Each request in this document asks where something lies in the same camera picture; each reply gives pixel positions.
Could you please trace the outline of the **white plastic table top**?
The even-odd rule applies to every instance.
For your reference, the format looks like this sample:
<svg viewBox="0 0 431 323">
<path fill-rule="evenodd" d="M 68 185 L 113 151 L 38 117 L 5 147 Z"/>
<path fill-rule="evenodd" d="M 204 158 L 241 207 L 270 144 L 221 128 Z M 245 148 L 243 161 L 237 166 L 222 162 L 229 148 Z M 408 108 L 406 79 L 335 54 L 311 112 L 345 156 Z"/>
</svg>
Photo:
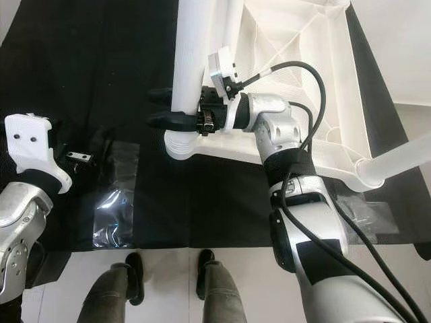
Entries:
<svg viewBox="0 0 431 323">
<path fill-rule="evenodd" d="M 322 176 L 365 192 L 356 164 L 370 159 L 347 10 L 327 9 L 321 0 L 245 0 L 237 49 L 238 80 L 244 81 L 284 61 L 302 61 L 319 71 L 327 92 L 323 123 L 314 135 L 313 161 Z M 221 46 L 215 7 L 207 57 Z M 209 65 L 203 86 L 211 86 Z"/>
</svg>

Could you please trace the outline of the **grey robot foot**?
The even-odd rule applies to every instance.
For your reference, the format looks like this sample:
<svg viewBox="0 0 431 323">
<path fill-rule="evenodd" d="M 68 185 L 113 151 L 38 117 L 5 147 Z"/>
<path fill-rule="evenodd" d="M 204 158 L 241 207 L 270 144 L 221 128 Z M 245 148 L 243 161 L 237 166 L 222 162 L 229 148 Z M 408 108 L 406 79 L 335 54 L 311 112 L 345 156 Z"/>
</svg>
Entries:
<svg viewBox="0 0 431 323">
<path fill-rule="evenodd" d="M 196 295 L 204 301 L 202 323 L 247 323 L 239 289 L 213 250 L 198 254 Z"/>
<path fill-rule="evenodd" d="M 112 264 L 90 287 L 77 323 L 124 323 L 126 305 L 141 305 L 145 297 L 144 276 L 139 252 L 129 253 L 124 262 Z"/>
</svg>

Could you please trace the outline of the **grey right robot foot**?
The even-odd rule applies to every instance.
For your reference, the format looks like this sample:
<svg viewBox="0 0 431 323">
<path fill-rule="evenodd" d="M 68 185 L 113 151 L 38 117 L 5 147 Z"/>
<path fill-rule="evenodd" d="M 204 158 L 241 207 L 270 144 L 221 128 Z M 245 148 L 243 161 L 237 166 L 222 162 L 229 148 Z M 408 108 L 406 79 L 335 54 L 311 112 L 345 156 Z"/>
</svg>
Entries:
<svg viewBox="0 0 431 323">
<path fill-rule="evenodd" d="M 196 295 L 204 301 L 202 323 L 247 323 L 239 289 L 213 250 L 198 254 Z"/>
</svg>

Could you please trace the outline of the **grey left robot foot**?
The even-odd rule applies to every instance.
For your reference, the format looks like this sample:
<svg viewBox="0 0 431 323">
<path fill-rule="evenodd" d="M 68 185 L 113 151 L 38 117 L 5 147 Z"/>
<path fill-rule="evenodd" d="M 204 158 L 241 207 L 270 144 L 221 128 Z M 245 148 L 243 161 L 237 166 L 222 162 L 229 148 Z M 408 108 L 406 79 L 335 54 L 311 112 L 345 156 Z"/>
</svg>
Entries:
<svg viewBox="0 0 431 323">
<path fill-rule="evenodd" d="M 124 262 L 112 264 L 90 287 L 77 323 L 124 323 L 126 305 L 141 305 L 145 297 L 144 276 L 139 252 L 129 253 Z"/>
</svg>

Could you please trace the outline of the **black tablecloth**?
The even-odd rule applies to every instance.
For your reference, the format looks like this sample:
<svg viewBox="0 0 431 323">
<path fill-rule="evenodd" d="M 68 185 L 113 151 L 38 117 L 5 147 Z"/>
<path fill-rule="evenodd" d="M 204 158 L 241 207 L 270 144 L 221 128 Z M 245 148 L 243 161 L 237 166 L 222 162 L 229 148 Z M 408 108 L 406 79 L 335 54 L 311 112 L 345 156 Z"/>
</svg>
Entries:
<svg viewBox="0 0 431 323">
<path fill-rule="evenodd" d="M 269 247 L 261 166 L 206 155 L 170 159 L 163 132 L 145 125 L 148 114 L 166 110 L 148 102 L 147 91 L 172 83 L 177 11 L 177 0 L 22 0 L 0 47 L 0 112 L 62 120 L 61 141 L 69 148 L 102 144 L 92 139 L 99 127 L 113 129 L 115 143 L 139 145 L 133 248 Z M 376 156 L 407 136 L 353 6 L 347 25 Z M 418 169 L 365 195 L 389 204 L 400 231 L 379 241 L 415 242 L 421 258 L 431 260 L 431 196 Z M 40 238 L 46 259 L 35 286 L 71 270 L 70 252 L 93 250 L 98 196 L 91 182 L 75 179 L 55 200 Z"/>
</svg>

